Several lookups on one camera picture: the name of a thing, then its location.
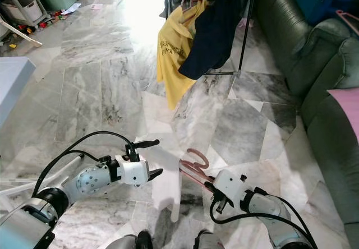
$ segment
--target pink pillow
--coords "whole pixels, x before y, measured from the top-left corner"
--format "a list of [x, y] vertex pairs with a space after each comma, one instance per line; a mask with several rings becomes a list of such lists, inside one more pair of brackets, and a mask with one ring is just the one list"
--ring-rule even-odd
[[359, 142], [359, 87], [328, 90], [346, 113]]

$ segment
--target marble floor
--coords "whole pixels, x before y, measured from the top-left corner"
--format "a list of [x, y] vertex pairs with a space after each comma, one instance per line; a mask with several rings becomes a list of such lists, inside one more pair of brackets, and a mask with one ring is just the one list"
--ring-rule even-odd
[[[298, 103], [257, 24], [249, 32], [242, 72], [201, 77], [170, 111], [164, 85], [156, 82], [163, 0], [80, 3], [68, 19], [33, 35], [43, 42], [41, 48], [22, 42], [3, 54], [27, 56], [36, 70], [0, 129], [2, 178], [37, 177], [69, 144], [95, 130], [116, 131], [130, 140], [158, 138], [162, 148], [179, 158], [188, 147], [202, 151], [210, 161], [209, 174], [228, 168], [247, 175], [250, 185], [287, 199], [319, 248], [349, 248]], [[92, 3], [104, 4], [103, 9], [92, 11]], [[243, 33], [237, 29], [222, 70], [238, 68]], [[122, 153], [123, 143], [94, 137], [80, 148], [114, 155]], [[192, 248], [205, 227], [228, 249], [271, 248], [257, 219], [212, 223], [211, 195], [185, 178], [176, 223], [170, 221], [170, 211], [153, 208], [151, 189], [151, 182], [139, 188], [116, 184], [77, 202], [61, 217], [50, 248], [104, 248], [111, 239], [142, 229], [150, 231], [155, 248]]]

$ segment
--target pink hanger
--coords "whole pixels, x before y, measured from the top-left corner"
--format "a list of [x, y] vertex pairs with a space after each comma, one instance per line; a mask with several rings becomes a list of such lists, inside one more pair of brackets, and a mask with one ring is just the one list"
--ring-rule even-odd
[[[183, 9], [183, 4], [184, 4], [184, 2], [185, 2], [185, 0], [182, 0], [182, 1], [181, 1], [181, 7], [182, 7], [182, 9]], [[182, 12], [188, 11], [190, 8], [192, 8], [192, 6], [193, 6], [193, 0], [190, 0], [190, 6], [189, 6], [188, 8], [186, 8], [186, 9], [183, 9]]]
[[182, 165], [184, 168], [190, 170], [192, 173], [197, 175], [197, 177], [191, 175], [190, 173], [187, 173], [183, 168], [179, 168], [180, 169], [179, 171], [181, 173], [183, 173], [185, 176], [187, 176], [189, 179], [198, 183], [200, 186], [203, 186], [205, 189], [209, 190], [207, 187], [205, 187], [204, 183], [199, 180], [199, 179], [204, 179], [210, 183], [214, 182], [213, 177], [207, 176], [203, 172], [203, 169], [207, 169], [209, 167], [208, 159], [206, 158], [206, 156], [204, 154], [202, 154], [201, 152], [199, 152], [198, 150], [193, 149], [193, 148], [188, 148], [187, 153], [193, 153], [193, 154], [198, 155], [203, 160], [204, 164], [200, 164], [198, 162], [193, 163], [193, 162], [189, 162], [189, 161], [181, 159], [179, 161], [180, 165]]
[[359, 21], [359, 18], [354, 16], [354, 15], [351, 15], [350, 13], [348, 12], [343, 12], [342, 10], [337, 10], [336, 11], [337, 15], [359, 36], [359, 30], [354, 27], [346, 18], [345, 18], [345, 15]]

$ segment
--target green leather sofa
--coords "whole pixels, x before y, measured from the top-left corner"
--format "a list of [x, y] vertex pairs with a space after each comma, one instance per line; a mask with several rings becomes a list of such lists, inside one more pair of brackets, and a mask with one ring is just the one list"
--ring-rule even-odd
[[359, 144], [328, 89], [359, 87], [359, 41], [336, 19], [315, 27], [295, 0], [256, 0], [256, 15], [301, 116], [352, 249], [359, 249]]
[[359, 87], [359, 41], [349, 38], [312, 85], [301, 115], [349, 242], [352, 249], [358, 249], [359, 144], [344, 111], [327, 92], [353, 87]]
[[290, 91], [303, 99], [349, 30], [336, 19], [309, 26], [295, 0], [256, 0], [256, 13]]

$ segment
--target yellow shirt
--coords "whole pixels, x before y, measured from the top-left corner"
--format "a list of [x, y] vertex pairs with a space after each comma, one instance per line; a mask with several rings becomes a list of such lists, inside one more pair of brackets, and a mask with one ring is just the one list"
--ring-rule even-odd
[[180, 74], [178, 69], [190, 53], [194, 35], [195, 20], [206, 9], [206, 0], [183, 13], [178, 6], [158, 33], [157, 82], [164, 81], [168, 106], [174, 109], [186, 91], [196, 82]]

